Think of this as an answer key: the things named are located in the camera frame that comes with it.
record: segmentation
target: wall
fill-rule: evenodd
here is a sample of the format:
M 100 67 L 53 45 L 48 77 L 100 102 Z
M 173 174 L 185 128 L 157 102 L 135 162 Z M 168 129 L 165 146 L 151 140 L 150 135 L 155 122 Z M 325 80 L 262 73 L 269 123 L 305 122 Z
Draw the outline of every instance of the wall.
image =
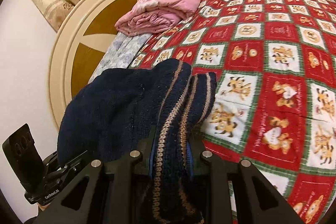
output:
M 49 58 L 55 31 L 31 0 L 4 0 L 0 6 L 0 144 L 28 123 L 44 159 L 56 150 L 57 130 L 48 99 Z M 0 149 L 0 187 L 21 221 L 37 215 Z

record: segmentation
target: pink blanket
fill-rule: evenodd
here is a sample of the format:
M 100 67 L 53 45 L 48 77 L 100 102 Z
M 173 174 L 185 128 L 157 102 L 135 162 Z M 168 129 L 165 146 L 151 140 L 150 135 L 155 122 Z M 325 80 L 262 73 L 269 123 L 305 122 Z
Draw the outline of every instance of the pink blanket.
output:
M 128 36 L 166 31 L 192 16 L 201 0 L 139 0 L 115 27 Z

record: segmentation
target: red checkered blanket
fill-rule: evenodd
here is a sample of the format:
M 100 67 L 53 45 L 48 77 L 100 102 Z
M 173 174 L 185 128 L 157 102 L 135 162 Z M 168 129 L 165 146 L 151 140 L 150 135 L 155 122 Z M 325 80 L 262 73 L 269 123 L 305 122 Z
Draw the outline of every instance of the red checkered blanket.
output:
M 193 73 L 215 72 L 216 102 L 201 128 L 206 148 L 251 160 L 311 224 L 336 196 L 335 1 L 201 0 L 131 65 L 177 58 Z

